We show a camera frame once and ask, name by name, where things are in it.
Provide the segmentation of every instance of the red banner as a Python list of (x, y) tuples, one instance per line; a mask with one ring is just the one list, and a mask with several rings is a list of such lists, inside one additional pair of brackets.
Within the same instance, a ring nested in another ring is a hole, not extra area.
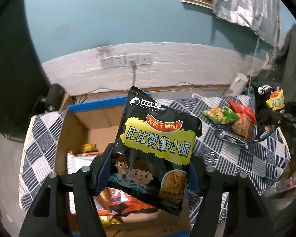
[(178, 120), (175, 122), (163, 122), (155, 119), (152, 115), (147, 115), (147, 124), (159, 132), (174, 132), (179, 130), (182, 126), (182, 121)]

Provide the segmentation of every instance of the window sill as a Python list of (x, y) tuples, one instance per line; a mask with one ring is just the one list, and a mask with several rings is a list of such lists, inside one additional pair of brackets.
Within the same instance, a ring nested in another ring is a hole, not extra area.
[(202, 6), (202, 7), (208, 8), (208, 9), (213, 9), (213, 6), (210, 3), (202, 2), (199, 0), (181, 0), (181, 2), (195, 4), (195, 5)]

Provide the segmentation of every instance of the floor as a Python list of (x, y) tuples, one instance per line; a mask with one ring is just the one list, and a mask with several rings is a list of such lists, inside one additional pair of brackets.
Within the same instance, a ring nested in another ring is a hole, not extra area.
[(11, 237), (19, 235), (26, 212), (19, 206), (18, 182), (23, 144), (0, 134), (1, 221)]

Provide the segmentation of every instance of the blue and white tablecloth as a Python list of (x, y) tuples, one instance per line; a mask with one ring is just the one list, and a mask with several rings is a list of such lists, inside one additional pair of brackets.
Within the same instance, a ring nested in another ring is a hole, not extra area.
[[(237, 103), (249, 106), (254, 111), (254, 96), (230, 97)], [(201, 111), (211, 107), (229, 106), (228, 97), (191, 98), (159, 103), (184, 111), (202, 120), (203, 135), (196, 138), (193, 153), (200, 156), (206, 165), (215, 167), (222, 173), (237, 175), (246, 172), (259, 194), (269, 188), (283, 173), (290, 160), (285, 139), (279, 130), (265, 141), (254, 143), (250, 138), (249, 150), (238, 145), (221, 141), (215, 137), (213, 124)], [(34, 116), (26, 136), (19, 176), (20, 207), (27, 211), (40, 189), (45, 177), (54, 170), (54, 161), (60, 131), (66, 112), (51, 112)], [(256, 134), (253, 126), (252, 136)], [(195, 195), (189, 186), (185, 190), (188, 211), (193, 225), (202, 198)], [(226, 220), (228, 193), (223, 194), (219, 223)]]

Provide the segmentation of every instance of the power outlet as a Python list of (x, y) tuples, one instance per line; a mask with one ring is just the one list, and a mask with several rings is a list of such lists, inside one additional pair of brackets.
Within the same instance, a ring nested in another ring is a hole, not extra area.
[(113, 56), (113, 66), (114, 67), (123, 67), (126, 66), (125, 64), (125, 56), (119, 55), (119, 56)]
[(151, 54), (146, 53), (138, 53), (138, 64), (149, 64), (151, 63)]
[(114, 67), (112, 57), (102, 57), (101, 58), (101, 68), (109, 69)]
[(138, 64), (138, 54), (136, 53), (126, 54), (125, 59), (126, 59), (126, 65), (134, 66)]

